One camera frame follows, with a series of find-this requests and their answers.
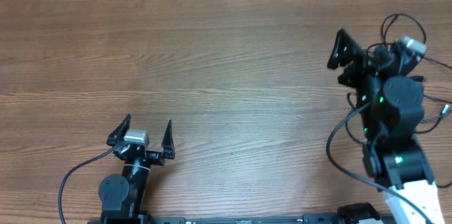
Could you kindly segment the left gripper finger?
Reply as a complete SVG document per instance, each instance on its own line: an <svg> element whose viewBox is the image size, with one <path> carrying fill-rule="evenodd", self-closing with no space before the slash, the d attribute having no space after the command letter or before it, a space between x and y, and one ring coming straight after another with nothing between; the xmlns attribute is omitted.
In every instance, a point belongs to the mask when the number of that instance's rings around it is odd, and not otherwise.
<svg viewBox="0 0 452 224"><path fill-rule="evenodd" d="M106 144L108 146L115 146L118 142L124 140L126 132L130 128L131 115L127 114L122 123L107 137Z"/></svg>
<svg viewBox="0 0 452 224"><path fill-rule="evenodd" d="M161 143L163 149L163 156L165 159L175 159L174 141L172 137L172 120L170 119L165 129L165 134Z"/></svg>

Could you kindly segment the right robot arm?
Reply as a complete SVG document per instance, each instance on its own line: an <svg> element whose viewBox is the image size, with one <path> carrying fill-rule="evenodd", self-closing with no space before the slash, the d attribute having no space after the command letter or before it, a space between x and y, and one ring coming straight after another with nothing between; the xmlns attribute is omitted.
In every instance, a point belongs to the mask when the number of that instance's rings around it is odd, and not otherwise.
<svg viewBox="0 0 452 224"><path fill-rule="evenodd" d="M424 88L409 74L427 47L411 37L373 52L362 49L345 29L335 38L327 67L343 67L338 82L355 89L357 103L331 132L360 115L366 143L362 147L366 177L332 164L344 174L375 187L383 194L397 223L443 223L434 172L417 140L417 126L424 117Z"/></svg>

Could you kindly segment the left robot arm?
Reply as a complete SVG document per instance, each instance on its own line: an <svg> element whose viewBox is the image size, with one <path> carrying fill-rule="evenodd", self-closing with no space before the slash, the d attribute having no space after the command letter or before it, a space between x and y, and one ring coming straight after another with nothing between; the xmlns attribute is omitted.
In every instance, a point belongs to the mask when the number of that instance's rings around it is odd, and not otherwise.
<svg viewBox="0 0 452 224"><path fill-rule="evenodd" d="M101 223L154 223L153 217L141 208L150 169L175 159L171 121L167 123L161 151L149 150L148 132L132 129L130 123L128 114L107 137L107 145L112 147L115 157L124 161L124 166L120 174L107 176L99 185Z"/></svg>

